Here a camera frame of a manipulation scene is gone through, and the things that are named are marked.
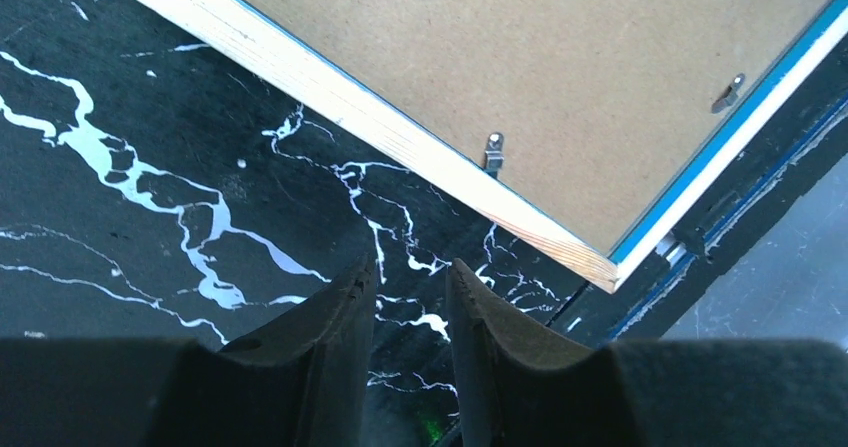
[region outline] wooden frame edge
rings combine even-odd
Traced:
[[[620,285],[605,255],[242,0],[136,1],[604,291]]]

